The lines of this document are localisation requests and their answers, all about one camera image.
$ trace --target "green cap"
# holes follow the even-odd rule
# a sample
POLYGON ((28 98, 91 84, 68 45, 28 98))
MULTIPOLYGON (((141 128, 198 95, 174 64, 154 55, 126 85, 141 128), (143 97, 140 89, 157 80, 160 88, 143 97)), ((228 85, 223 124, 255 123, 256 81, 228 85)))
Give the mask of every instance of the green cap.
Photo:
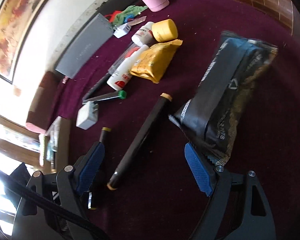
POLYGON ((126 99, 127 98, 127 92, 124 90, 119 91, 119 98, 120 99, 126 99))

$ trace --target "yellow snack packet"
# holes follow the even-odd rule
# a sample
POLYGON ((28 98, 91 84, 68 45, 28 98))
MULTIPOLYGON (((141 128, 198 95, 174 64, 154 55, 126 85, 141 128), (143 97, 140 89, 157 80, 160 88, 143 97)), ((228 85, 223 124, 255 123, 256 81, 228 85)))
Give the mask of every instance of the yellow snack packet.
POLYGON ((149 79, 155 84, 159 83, 181 44, 182 40, 174 40, 152 45, 141 53, 130 70, 131 75, 149 79))

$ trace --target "picture frame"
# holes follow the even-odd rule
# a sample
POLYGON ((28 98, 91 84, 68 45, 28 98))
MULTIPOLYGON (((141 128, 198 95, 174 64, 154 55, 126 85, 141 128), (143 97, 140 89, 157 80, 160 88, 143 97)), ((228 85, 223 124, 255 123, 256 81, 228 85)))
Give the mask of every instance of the picture frame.
POLYGON ((13 83, 20 52, 48 0, 3 0, 0 5, 0 78, 13 83))

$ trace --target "black bag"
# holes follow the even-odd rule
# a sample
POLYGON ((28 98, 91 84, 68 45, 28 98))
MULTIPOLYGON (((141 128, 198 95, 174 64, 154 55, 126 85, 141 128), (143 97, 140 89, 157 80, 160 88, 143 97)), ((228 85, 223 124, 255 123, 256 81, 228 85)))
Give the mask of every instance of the black bag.
POLYGON ((277 54, 277 47, 222 32, 220 46, 196 95, 169 119, 215 165, 231 156, 237 125, 256 79, 277 54))

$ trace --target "abstract artwork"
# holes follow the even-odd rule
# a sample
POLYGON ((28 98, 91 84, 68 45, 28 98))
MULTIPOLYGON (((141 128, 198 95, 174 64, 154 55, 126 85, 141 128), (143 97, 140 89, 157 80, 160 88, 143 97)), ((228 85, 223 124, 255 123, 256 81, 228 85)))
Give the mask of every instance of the abstract artwork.
POLYGON ((24 40, 47 0, 3 0, 0 7, 0 77, 12 83, 24 40))

